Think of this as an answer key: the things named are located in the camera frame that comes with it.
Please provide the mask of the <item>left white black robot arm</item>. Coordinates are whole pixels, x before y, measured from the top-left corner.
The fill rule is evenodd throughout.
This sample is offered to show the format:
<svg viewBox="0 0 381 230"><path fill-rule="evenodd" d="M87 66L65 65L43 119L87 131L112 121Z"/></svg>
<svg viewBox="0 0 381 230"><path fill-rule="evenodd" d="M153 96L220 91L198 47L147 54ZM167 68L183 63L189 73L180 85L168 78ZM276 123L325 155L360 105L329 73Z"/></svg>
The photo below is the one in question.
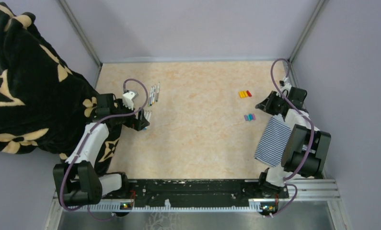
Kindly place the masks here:
<svg viewBox="0 0 381 230"><path fill-rule="evenodd" d="M101 147L105 156L112 153L114 142L107 141L110 129L125 125L136 131L150 123L144 116L144 109L135 110L133 100L136 91L125 90L122 102L114 106L111 93L97 96L96 118L85 126L84 133L73 153L64 163L55 165L53 177L59 203L66 210L76 210L81 206L98 204L103 197L113 192L119 198L130 194L131 186L125 173L107 173L99 176L94 169Z"/></svg>

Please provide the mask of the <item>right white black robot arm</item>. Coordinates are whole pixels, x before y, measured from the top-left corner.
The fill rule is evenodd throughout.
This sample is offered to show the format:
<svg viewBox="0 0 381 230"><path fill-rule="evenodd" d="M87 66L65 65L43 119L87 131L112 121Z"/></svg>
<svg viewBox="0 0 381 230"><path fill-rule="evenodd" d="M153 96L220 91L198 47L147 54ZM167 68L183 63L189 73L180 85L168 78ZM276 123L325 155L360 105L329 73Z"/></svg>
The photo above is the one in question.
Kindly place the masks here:
<svg viewBox="0 0 381 230"><path fill-rule="evenodd" d="M254 154L256 160L268 165L257 184L262 197L284 192L286 181L294 177L322 177L331 134L310 122L303 109L306 96L304 89L283 87L256 105L271 115Z"/></svg>

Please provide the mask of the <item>green end white marker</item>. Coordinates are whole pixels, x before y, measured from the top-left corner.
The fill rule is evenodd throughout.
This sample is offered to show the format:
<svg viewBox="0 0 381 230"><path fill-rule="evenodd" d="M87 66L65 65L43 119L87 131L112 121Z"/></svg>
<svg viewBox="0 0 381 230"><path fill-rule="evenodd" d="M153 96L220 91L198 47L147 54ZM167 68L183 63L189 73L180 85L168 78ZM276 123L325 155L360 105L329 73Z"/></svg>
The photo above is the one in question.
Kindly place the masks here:
<svg viewBox="0 0 381 230"><path fill-rule="evenodd" d="M156 91L156 85L152 87L151 94L150 94L150 100L149 100L149 106L152 106L154 96L155 96L155 91Z"/></svg>

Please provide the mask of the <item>orange cap white marker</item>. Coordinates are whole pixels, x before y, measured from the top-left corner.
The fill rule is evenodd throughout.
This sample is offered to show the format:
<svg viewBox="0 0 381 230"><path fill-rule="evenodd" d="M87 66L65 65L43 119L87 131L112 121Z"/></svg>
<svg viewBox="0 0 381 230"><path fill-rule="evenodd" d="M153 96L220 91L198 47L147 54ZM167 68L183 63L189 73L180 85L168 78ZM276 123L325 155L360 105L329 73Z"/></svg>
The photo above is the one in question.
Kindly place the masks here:
<svg viewBox="0 0 381 230"><path fill-rule="evenodd" d="M156 88L157 88L157 85L155 84L155 85L153 86L153 92L152 92L151 104L154 104L154 103L155 103Z"/></svg>

